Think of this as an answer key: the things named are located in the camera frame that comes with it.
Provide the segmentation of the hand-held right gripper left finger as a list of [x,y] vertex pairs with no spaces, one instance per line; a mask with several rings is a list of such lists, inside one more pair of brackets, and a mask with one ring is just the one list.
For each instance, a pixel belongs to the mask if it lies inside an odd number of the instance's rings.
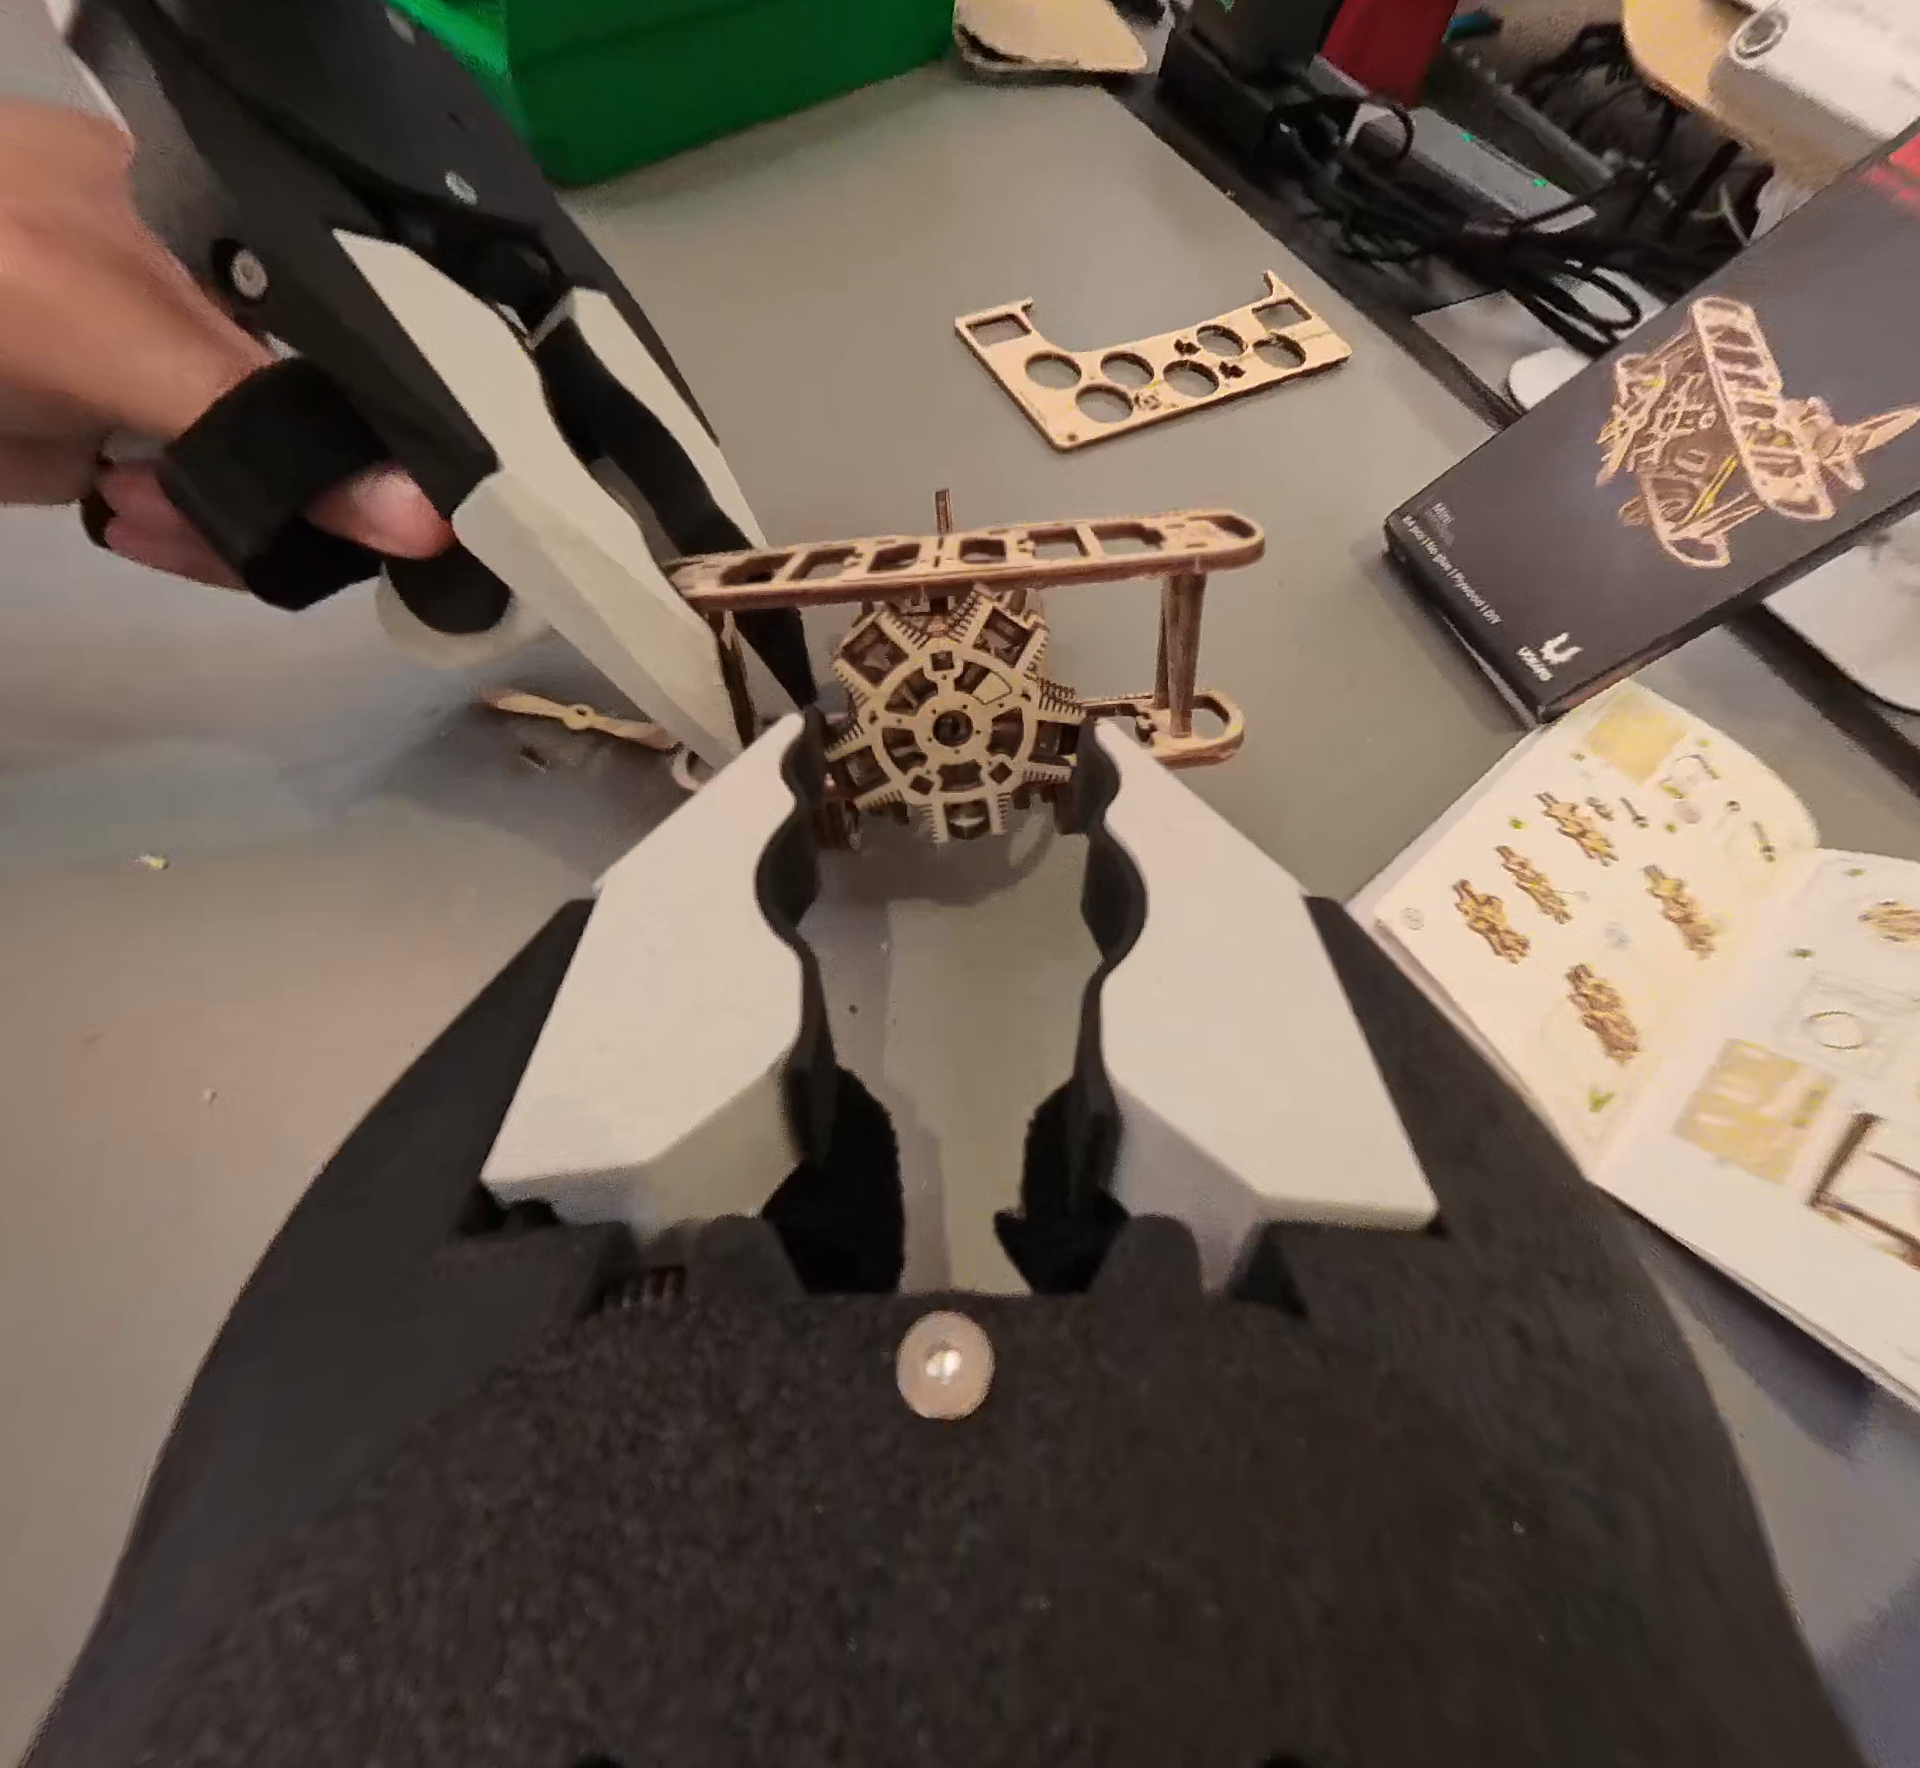
[[818,968],[823,722],[784,718],[597,882],[483,1185],[667,1237],[752,1217],[833,1104]]

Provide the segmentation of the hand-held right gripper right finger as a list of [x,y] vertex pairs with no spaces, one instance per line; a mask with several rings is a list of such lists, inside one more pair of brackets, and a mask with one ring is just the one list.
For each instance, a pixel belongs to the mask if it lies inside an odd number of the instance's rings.
[[1126,730],[1084,740],[1076,1196],[1181,1225],[1206,1289],[1279,1225],[1420,1232],[1438,1201],[1310,899]]

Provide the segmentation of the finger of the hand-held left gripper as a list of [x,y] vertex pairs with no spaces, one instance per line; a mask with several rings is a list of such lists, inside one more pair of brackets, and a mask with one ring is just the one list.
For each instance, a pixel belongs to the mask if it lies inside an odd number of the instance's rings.
[[727,766],[743,740],[716,637],[563,440],[514,328],[409,246],[337,242],[493,450],[493,474],[452,513],[459,542],[625,698]]
[[[762,552],[755,512],[697,403],[660,366],[621,305],[591,288],[552,302],[531,330],[552,418],[591,476],[640,524],[671,589],[685,600],[665,573],[685,556]],[[750,722],[747,689],[730,676],[724,644],[716,644],[734,722]]]

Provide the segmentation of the wooden radial engine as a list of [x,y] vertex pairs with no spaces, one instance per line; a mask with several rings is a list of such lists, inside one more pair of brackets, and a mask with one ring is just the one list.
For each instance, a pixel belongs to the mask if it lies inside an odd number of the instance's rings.
[[932,843],[999,837],[1071,782],[1086,707],[1053,679],[1048,626],[971,589],[879,606],[833,660],[847,711],[826,746],[836,801]]

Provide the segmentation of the wooden biplane model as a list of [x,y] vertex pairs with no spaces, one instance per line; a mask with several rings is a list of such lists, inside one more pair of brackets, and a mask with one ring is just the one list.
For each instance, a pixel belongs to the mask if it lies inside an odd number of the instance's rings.
[[[730,668],[742,664],[747,645],[770,644],[770,620],[795,620],[817,607],[854,610],[854,621],[831,654],[829,674],[840,704],[826,711],[824,763],[831,732],[847,711],[833,660],[850,630],[875,607],[944,607],[979,587],[1014,607],[1044,616],[1043,600],[1051,591],[1146,581],[1158,597],[1155,682],[1141,692],[1105,697],[1080,692],[1067,682],[1088,713],[1076,760],[1092,727],[1105,722],[1121,727],[1166,769],[1218,766],[1235,754],[1244,741],[1244,716],[1224,692],[1202,685],[1197,663],[1209,581],[1254,566],[1262,556],[1265,534],[1254,520],[1232,509],[1183,507],[958,528],[946,490],[932,495],[932,518],[935,525],[927,534],[871,534],[791,548],[766,546],[762,552],[685,556],[669,562],[665,573],[685,600],[706,616],[730,656]],[[1029,812],[1044,809],[1060,827],[1071,825],[1076,760],[1071,782]],[[833,793],[826,764],[821,825],[829,839],[850,845],[865,822],[889,819],[847,811]]]

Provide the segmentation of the person's left hand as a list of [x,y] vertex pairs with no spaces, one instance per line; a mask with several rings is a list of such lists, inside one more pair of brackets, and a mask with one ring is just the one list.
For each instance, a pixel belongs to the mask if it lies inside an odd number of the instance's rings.
[[96,493],[103,546],[138,566],[241,587],[116,438],[170,442],[275,350],[253,341],[138,217],[126,132],[84,110],[1,110],[1,499]]

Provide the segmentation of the instruction booklet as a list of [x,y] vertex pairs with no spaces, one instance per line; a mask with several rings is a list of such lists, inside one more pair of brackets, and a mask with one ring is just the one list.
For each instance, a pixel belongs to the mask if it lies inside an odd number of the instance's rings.
[[1585,1179],[1915,1405],[1915,860],[1624,680],[1347,911]]

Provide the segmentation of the black model kit box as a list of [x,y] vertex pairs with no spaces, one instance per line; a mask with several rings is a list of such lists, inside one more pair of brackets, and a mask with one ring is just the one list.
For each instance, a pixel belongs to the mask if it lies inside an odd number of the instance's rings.
[[1550,724],[1915,513],[1917,132],[1874,152],[1385,521]]

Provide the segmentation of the flat cardboard piece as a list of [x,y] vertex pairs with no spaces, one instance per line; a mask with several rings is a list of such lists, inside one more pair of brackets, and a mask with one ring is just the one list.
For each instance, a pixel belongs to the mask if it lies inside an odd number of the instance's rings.
[[1151,60],[1110,0],[955,0],[953,46],[976,75],[1117,79]]

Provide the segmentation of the wooden sheet with round holes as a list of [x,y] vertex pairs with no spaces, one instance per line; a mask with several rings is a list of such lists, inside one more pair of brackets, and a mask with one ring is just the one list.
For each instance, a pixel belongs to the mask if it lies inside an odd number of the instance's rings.
[[956,317],[955,334],[1057,453],[1294,385],[1351,357],[1274,271],[1251,303],[1158,334],[1065,346],[1038,328],[1029,299]]

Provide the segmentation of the wooden propeller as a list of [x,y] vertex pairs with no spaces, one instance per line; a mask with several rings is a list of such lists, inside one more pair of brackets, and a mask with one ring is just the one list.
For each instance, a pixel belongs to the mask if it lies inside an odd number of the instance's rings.
[[679,741],[667,730],[649,720],[617,718],[587,704],[561,704],[505,686],[483,691],[479,701],[498,716],[550,722],[574,733],[625,741],[649,751],[671,754],[679,748]]

